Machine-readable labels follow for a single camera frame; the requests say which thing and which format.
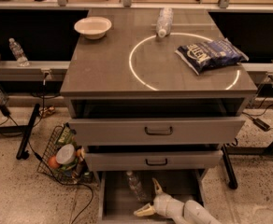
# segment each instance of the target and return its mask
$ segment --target gray tabletop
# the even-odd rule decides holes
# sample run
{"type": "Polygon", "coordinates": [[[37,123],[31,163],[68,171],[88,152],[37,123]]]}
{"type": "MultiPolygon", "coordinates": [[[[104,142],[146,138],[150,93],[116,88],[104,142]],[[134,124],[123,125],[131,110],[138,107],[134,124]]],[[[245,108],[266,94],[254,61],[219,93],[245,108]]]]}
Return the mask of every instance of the gray tabletop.
{"type": "Polygon", "coordinates": [[[63,96],[197,96],[253,93],[242,65],[198,76],[175,53],[178,46],[223,38],[206,10],[174,9],[171,35],[156,38],[159,8],[99,8],[89,16],[111,20],[99,40],[81,36],[65,76],[63,96]]]}

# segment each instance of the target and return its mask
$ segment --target robotic hand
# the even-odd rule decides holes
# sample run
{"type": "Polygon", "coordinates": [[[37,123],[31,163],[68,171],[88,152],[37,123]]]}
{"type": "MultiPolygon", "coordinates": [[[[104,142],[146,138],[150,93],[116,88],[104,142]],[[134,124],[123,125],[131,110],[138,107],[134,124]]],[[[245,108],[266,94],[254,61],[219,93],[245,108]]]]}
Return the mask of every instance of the robotic hand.
{"type": "Polygon", "coordinates": [[[144,205],[134,212],[135,216],[144,217],[157,213],[172,218],[176,224],[221,224],[198,202],[190,200],[183,203],[176,200],[163,192],[155,178],[152,180],[156,194],[153,205],[144,205]]]}

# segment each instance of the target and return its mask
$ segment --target blue snack bag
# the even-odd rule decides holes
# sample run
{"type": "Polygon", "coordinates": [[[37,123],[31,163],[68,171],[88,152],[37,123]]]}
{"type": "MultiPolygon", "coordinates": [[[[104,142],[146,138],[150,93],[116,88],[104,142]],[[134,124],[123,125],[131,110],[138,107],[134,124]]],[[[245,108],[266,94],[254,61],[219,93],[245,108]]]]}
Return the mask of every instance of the blue snack bag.
{"type": "Polygon", "coordinates": [[[249,60],[248,56],[234,47],[228,39],[180,46],[175,52],[197,75],[205,68],[222,67],[249,60]]]}

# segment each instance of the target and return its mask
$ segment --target concrete floor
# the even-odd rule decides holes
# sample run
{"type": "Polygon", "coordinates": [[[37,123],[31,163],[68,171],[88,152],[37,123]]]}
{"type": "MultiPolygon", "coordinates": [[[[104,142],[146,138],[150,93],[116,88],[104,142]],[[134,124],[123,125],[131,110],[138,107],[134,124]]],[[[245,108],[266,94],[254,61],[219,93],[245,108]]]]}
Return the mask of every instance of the concrete floor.
{"type": "MultiPolygon", "coordinates": [[[[34,103],[11,99],[8,108],[18,125],[27,124],[34,103]]],[[[273,100],[266,100],[261,109],[247,109],[251,114],[264,111],[273,100]]],[[[41,120],[30,138],[33,149],[43,154],[54,127],[70,117],[61,99],[47,100],[55,104],[56,113],[41,120]]],[[[261,117],[273,128],[273,106],[261,117]]],[[[0,112],[0,124],[4,122],[0,112]]],[[[237,136],[241,147],[266,147],[273,140],[273,130],[263,132],[249,119],[237,136]]],[[[3,125],[14,125],[8,121],[3,125]]],[[[64,224],[72,223],[77,213],[90,201],[92,194],[86,187],[62,186],[46,175],[38,173],[39,160],[31,154],[27,160],[17,160],[22,138],[0,134],[0,223],[64,224]]],[[[238,188],[229,189],[223,161],[210,169],[203,180],[205,204],[210,213],[222,224],[273,223],[273,158],[258,156],[231,156],[238,188]]],[[[93,200],[74,223],[96,223],[98,187],[93,182],[93,200]]]]}

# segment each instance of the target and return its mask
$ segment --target drawer handle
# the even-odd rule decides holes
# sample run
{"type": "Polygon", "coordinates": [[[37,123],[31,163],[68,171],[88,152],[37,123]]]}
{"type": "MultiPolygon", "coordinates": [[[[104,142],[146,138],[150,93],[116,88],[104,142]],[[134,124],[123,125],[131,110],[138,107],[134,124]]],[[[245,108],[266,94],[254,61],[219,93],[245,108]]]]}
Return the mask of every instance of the drawer handle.
{"type": "Polygon", "coordinates": [[[165,162],[163,162],[163,163],[149,163],[148,160],[146,159],[146,164],[148,166],[166,166],[167,165],[167,159],[165,159],[165,162]]]}
{"type": "Polygon", "coordinates": [[[173,133],[173,128],[170,126],[166,131],[150,131],[148,127],[145,127],[145,133],[147,135],[171,135],[173,133]]]}

